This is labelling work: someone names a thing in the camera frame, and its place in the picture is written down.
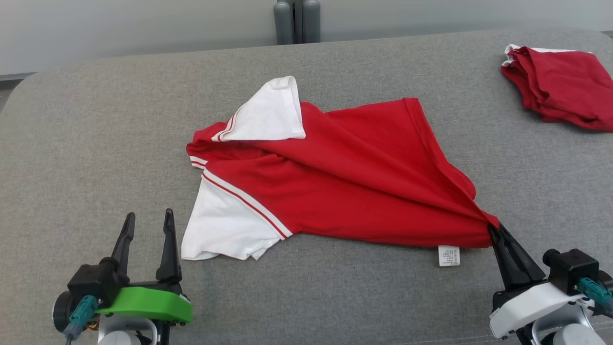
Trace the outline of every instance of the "white wall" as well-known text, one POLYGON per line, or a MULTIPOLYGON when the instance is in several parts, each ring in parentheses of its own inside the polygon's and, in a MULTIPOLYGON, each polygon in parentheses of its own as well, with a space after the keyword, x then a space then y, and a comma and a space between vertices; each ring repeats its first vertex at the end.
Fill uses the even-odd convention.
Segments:
POLYGON ((139 53, 272 45, 276 0, 0 0, 0 76, 139 53))
POLYGON ((613 0, 320 0, 322 41, 502 26, 613 30, 613 0))
MULTIPOLYGON (((613 0, 320 0, 322 40, 500 25, 613 30, 613 0)), ((275 43, 276 0, 0 0, 0 76, 110 56, 275 43)))

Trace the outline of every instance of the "white fabric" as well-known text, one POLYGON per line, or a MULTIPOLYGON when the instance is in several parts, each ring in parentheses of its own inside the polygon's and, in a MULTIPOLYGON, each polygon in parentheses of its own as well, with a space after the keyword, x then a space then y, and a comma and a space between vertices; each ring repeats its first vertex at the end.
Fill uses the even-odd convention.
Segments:
MULTIPOLYGON (((209 178, 213 176, 206 169, 205 172, 209 178)), ((232 188, 218 177, 215 182, 232 188)), ((181 258, 205 260, 223 254, 241 260, 248 257, 257 260, 280 239, 283 237, 260 213, 203 176, 183 236, 181 258)))
MULTIPOLYGON (((506 55, 506 61, 502 63, 503 66, 509 66, 513 61, 513 56, 509 55, 511 50, 520 49, 521 47, 515 44, 509 44, 504 49, 504 54, 506 55)), ((539 53, 565 53, 565 52, 576 52, 577 50, 567 50, 567 49, 547 49, 547 48, 532 48, 532 50, 536 50, 539 53)))
POLYGON ((275 78, 244 103, 213 141, 304 139, 298 86, 292 76, 275 78))
MULTIPOLYGON (((304 139, 294 77, 267 82, 228 121, 214 141, 304 139)), ((203 169, 189 218, 181 258, 205 260, 219 254, 245 260, 262 254, 292 233, 263 205, 206 169, 206 160, 190 156, 203 169)))

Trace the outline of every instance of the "red fabric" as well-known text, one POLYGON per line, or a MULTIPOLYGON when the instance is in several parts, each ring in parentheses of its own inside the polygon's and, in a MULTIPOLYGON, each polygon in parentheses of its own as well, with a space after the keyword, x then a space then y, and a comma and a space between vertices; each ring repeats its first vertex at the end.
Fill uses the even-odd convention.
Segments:
POLYGON ((521 47, 508 55, 514 61, 502 72, 521 92, 525 109, 545 122, 613 132, 613 80, 594 54, 521 47))
POLYGON ((302 102, 306 139, 213 142, 190 156, 258 200, 292 233, 408 246, 491 245, 498 219, 475 203, 472 182, 439 148, 419 101, 321 112, 302 102))

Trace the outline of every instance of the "teal connector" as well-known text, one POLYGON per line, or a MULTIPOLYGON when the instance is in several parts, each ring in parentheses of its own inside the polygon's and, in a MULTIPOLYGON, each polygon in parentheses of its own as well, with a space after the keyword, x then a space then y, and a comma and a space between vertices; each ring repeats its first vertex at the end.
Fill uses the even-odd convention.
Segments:
POLYGON ((70 322, 85 326, 96 313, 96 309, 98 309, 96 297, 87 295, 81 299, 75 311, 70 315, 70 322))
POLYGON ((587 298, 593 299, 596 303, 603 307, 611 307, 611 292, 604 287, 598 285, 590 278, 583 278, 579 281, 579 292, 583 293, 587 298))
POLYGON ((68 339, 67 344, 78 339, 85 325, 95 315, 97 309, 98 302, 96 297, 87 295, 81 299, 75 311, 70 315, 70 323, 62 332, 66 339, 68 339))

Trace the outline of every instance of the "red and white striped trim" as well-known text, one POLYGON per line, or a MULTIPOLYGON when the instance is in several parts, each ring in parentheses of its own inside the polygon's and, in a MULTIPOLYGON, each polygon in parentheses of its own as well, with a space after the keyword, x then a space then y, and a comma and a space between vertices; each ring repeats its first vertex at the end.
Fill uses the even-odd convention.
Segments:
POLYGON ((275 217, 272 212, 266 209, 261 203, 252 198, 249 194, 245 193, 243 190, 240 190, 233 185, 227 183, 226 181, 220 179, 212 172, 207 170, 205 167, 202 167, 202 177, 207 181, 211 182, 215 186, 221 188, 225 192, 233 195, 238 198, 245 206, 248 206, 250 209, 254 211, 262 220, 265 220, 271 227, 273 227, 279 236, 280 239, 284 240, 293 235, 291 231, 281 221, 275 217))
POLYGON ((189 156, 189 160, 191 160, 192 166, 195 166, 195 167, 200 168, 200 169, 204 169, 204 167, 208 163, 207 160, 203 160, 203 159, 198 158, 196 156, 189 156))
MULTIPOLYGON (((520 49, 520 48, 521 48, 520 46, 515 45, 515 44, 509 44, 506 46, 506 48, 504 49, 504 54, 506 55, 506 61, 502 63, 504 67, 510 66, 511 63, 515 61, 513 56, 509 55, 511 50, 520 49)), ((533 48, 533 47, 528 47, 528 48, 536 52, 539 52, 539 53, 567 53, 567 52, 577 51, 577 50, 568 50, 568 49, 548 49, 548 48, 533 48)))
POLYGON ((225 141, 223 136, 225 134, 230 133, 234 129, 234 126, 236 125, 236 118, 238 116, 238 112, 240 112, 240 109, 242 109, 243 106, 244 104, 240 106, 240 108, 238 108, 238 110, 234 113, 234 115, 232 115, 232 117, 230 118, 230 121, 228 121, 226 125, 226 129, 218 132, 211 138, 212 141, 217 141, 217 142, 225 141))

